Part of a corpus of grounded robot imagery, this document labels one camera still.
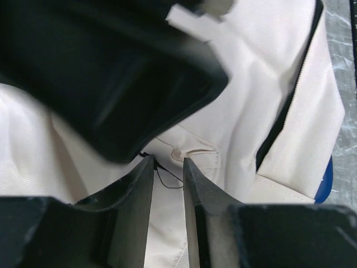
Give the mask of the beige canvas backpack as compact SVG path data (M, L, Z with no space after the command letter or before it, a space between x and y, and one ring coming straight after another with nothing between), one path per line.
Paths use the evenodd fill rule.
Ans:
M211 104L146 147L155 176L145 267L188 267L184 158L248 203L313 203L344 108L321 1L235 1L221 21L180 6L170 25L209 42L230 82ZM102 160L23 91L1 85L1 194L77 202L130 171Z

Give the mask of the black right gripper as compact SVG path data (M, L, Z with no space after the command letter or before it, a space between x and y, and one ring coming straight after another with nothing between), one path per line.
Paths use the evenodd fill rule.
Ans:
M229 78L171 26L175 1L2 1L1 82L28 92L104 159L131 162Z

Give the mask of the blue shark pencil case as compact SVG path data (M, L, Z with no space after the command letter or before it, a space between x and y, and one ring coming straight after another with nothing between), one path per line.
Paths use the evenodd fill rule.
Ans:
M332 161L332 157L330 157L329 163L322 177L320 186L315 195L315 204L322 204L329 197L332 189L333 178L334 178L333 161Z

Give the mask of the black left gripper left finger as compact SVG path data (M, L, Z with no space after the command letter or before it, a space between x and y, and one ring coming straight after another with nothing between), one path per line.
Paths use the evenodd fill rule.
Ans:
M75 204L1 198L2 267L143 267L155 162Z

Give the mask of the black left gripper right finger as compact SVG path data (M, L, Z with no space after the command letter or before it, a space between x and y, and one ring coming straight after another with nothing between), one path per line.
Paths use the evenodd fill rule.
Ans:
M355 267L356 213L340 205L244 204L186 158L190 267Z

